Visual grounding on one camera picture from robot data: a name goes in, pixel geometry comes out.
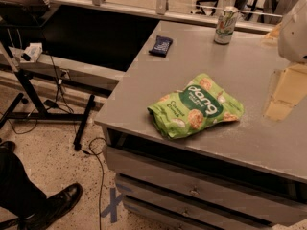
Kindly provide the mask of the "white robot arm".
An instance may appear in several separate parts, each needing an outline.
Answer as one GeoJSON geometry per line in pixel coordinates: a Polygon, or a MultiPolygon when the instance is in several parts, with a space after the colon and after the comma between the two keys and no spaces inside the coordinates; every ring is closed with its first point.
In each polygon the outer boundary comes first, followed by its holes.
{"type": "Polygon", "coordinates": [[[284,120],[307,96],[307,0],[298,0],[283,16],[279,27],[278,54],[289,61],[273,72],[264,116],[284,120]]]}

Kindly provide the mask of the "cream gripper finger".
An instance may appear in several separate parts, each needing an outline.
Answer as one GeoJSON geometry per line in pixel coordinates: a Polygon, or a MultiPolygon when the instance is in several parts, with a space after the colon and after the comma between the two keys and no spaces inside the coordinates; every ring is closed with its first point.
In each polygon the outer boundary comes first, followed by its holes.
{"type": "Polygon", "coordinates": [[[281,24],[277,24],[270,32],[264,35],[262,42],[266,45],[275,46],[278,42],[281,24]]]}
{"type": "Polygon", "coordinates": [[[307,65],[290,63],[284,70],[275,71],[272,75],[264,116],[282,121],[306,96],[307,65]]]}

